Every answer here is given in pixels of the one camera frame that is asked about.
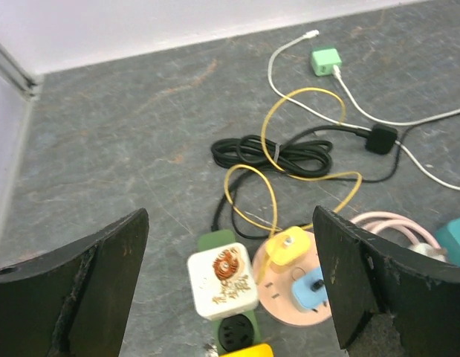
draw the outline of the pink cable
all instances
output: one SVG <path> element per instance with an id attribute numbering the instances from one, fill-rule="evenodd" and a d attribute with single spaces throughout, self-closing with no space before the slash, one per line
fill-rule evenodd
<path id="1" fill-rule="evenodd" d="M 387 228 L 393 228 L 403 233 L 409 241 L 415 245 L 419 244 L 419 240 L 416 238 L 416 235 L 411 232 L 414 231 L 420 234 L 433 248 L 441 247 L 430 232 L 421 227 L 418 223 L 400 214 L 384 211 L 367 212 L 354 217 L 352 223 L 357 224 L 367 219 L 376 219 L 374 222 L 367 223 L 363 226 L 363 229 L 373 234 L 379 234 Z"/>

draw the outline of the gray tabletop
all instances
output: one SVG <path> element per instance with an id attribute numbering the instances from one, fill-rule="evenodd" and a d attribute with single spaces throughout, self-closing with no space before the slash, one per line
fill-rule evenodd
<path id="1" fill-rule="evenodd" d="M 214 356 L 210 324 L 192 302 L 186 260 L 210 229 L 226 170 L 210 155 L 215 140 L 258 134 L 278 99 L 266 79 L 271 53 L 311 29 L 321 35 L 284 53 L 274 80 L 283 92 L 304 86 L 342 91 L 316 78 L 313 47 L 335 46 L 346 83 L 360 104 L 380 118 L 405 121 L 460 107 L 460 0 L 438 1 L 255 33 L 48 75 L 36 104 L 30 140 L 0 247 L 0 266 L 50 251 L 90 234 L 130 211 L 150 215 L 146 255 L 137 283 L 122 356 Z M 335 118 L 337 103 L 301 94 Z M 369 125 L 348 104 L 348 121 Z M 287 104 L 269 138 L 284 141 L 325 122 Z M 365 177 L 389 171 L 379 157 L 343 133 L 333 140 L 334 172 Z M 429 170 L 460 184 L 460 117 L 416 129 L 406 145 Z M 281 225 L 310 221 L 315 205 L 335 207 L 351 184 L 304 183 L 273 177 Z M 242 209 L 271 218 L 256 177 L 241 190 Z M 403 155 L 394 178 L 363 185 L 342 211 L 407 215 L 435 231 L 460 216 L 460 192 L 429 180 Z M 241 223 L 247 232 L 257 230 Z M 230 228 L 229 211 L 222 226 Z M 259 242 L 241 241 L 254 254 Z M 264 340 L 276 356 L 342 356 L 331 321 L 297 329 L 262 307 Z"/>

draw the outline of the white wall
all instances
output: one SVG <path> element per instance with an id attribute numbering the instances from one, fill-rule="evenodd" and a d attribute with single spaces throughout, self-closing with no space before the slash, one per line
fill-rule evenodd
<path id="1" fill-rule="evenodd" d="M 0 0 L 0 43 L 44 74 L 417 0 Z"/>
<path id="2" fill-rule="evenodd" d="M 0 235 L 20 164 L 31 104 L 0 77 Z"/>

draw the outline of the yellow block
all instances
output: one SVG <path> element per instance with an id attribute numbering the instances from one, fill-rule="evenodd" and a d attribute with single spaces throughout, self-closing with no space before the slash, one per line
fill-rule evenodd
<path id="1" fill-rule="evenodd" d="M 223 357 L 274 357 L 274 354 L 269 344 L 257 344 L 244 350 L 228 353 Z"/>
<path id="2" fill-rule="evenodd" d="M 279 237 L 285 237 L 281 243 Z M 266 243 L 266 253 L 278 266 L 291 264 L 311 247 L 311 241 L 301 227 L 290 227 Z"/>

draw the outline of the blue block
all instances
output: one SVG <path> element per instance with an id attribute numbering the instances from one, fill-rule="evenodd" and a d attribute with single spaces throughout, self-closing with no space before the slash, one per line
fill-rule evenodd
<path id="1" fill-rule="evenodd" d="M 311 310 L 318 307 L 321 303 L 328 300 L 327 290 L 325 287 L 313 292 L 312 285 L 323 280 L 322 270 L 320 267 L 310 271 L 292 284 L 292 295 L 299 304 L 301 309 Z"/>
<path id="2" fill-rule="evenodd" d="M 447 256 L 452 264 L 460 266 L 460 218 L 455 219 L 435 234 L 441 247 L 447 249 Z"/>

